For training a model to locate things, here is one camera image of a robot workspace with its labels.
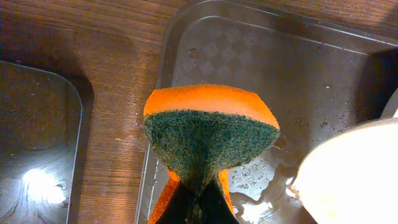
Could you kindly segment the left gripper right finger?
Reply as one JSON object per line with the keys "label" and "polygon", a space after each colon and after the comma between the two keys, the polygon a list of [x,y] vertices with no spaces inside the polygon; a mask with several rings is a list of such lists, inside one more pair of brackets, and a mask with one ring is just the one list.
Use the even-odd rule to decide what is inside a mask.
{"label": "left gripper right finger", "polygon": [[239,224],[217,183],[212,180],[200,196],[202,224]]}

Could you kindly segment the white plate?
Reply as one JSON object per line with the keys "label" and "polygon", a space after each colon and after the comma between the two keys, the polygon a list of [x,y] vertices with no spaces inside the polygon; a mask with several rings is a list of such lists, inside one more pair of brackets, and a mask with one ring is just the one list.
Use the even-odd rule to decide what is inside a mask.
{"label": "white plate", "polygon": [[397,93],[380,119],[312,150],[289,190],[317,223],[397,223]]}

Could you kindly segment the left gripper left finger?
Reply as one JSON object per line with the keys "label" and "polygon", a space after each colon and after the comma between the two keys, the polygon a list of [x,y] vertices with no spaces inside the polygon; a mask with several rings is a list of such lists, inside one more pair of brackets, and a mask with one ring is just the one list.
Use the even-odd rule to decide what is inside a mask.
{"label": "left gripper left finger", "polygon": [[156,224],[191,224],[195,196],[181,182],[177,184],[165,211]]}

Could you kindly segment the orange green scrub sponge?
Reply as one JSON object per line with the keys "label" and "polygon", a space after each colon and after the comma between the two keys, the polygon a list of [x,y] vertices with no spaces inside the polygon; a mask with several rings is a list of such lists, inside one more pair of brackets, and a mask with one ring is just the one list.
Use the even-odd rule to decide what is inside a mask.
{"label": "orange green scrub sponge", "polygon": [[200,196],[214,180],[233,216],[230,169],[251,162],[280,135],[261,98],[226,85],[190,85],[154,90],[144,107],[144,131],[169,180],[149,217],[156,223],[181,182],[195,196],[193,223],[202,223]]}

